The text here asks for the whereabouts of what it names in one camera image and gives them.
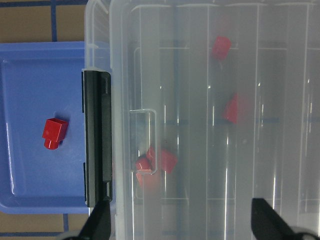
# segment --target floor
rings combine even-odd
[[[84,40],[87,0],[0,0],[0,43]],[[87,214],[5,214],[0,240],[54,240],[80,230]]]

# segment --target blue tray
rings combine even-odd
[[[81,70],[83,42],[0,44],[0,211],[87,213]],[[69,122],[56,150],[46,119]]]

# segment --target clear plastic container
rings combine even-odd
[[[87,69],[107,9],[88,2]],[[319,23],[317,0],[111,2],[117,239],[251,239],[253,197],[320,233]]]

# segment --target red block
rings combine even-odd
[[[156,167],[156,153],[151,146],[146,153],[146,157],[150,160],[151,166]],[[177,157],[166,149],[161,149],[161,169],[167,173],[171,173],[178,162]]]
[[[140,187],[142,187],[142,183],[143,183],[142,174],[141,173],[136,173],[135,176],[136,176],[136,179],[138,180],[138,183],[139,183]]]
[[[146,157],[141,157],[135,162],[135,168],[138,169],[138,170],[148,170],[148,171],[150,171],[151,170],[151,165],[150,165],[149,160]],[[136,179],[139,182],[140,187],[142,187],[142,184],[143,184],[142,174],[141,173],[136,173],[135,176],[136,176]]]
[[[213,56],[218,60],[224,60],[231,47],[231,41],[225,36],[217,36],[212,48]]]
[[[68,122],[58,118],[47,119],[45,122],[42,137],[45,139],[44,146],[47,149],[57,149],[59,143],[65,139]]]
[[[156,168],[156,152],[152,146],[149,147],[149,150],[145,154],[146,158],[150,160],[152,169]]]
[[[234,124],[237,123],[238,118],[238,94],[235,94],[233,98],[226,104],[222,117]]]
[[[177,157],[168,150],[161,150],[161,168],[167,173],[171,173],[178,162]]]
[[[146,157],[141,157],[135,162],[135,167],[138,170],[151,170],[151,165]]]

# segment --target blue grout line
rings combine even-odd
[[[56,237],[62,232],[0,232],[0,237]]]
[[[65,5],[86,5],[88,0],[58,0],[57,6]],[[15,1],[15,2],[0,2],[0,8],[14,8],[14,7],[43,7],[50,6],[48,1]]]
[[[56,18],[56,0],[51,0],[51,38],[52,38],[52,42],[58,41],[58,38],[57,38],[57,18]]]
[[[50,6],[50,1],[0,2],[0,8]]]
[[[63,214],[63,231],[68,232],[69,231],[69,220],[68,220],[68,214]]]
[[[56,5],[86,5],[88,0],[57,0]]]

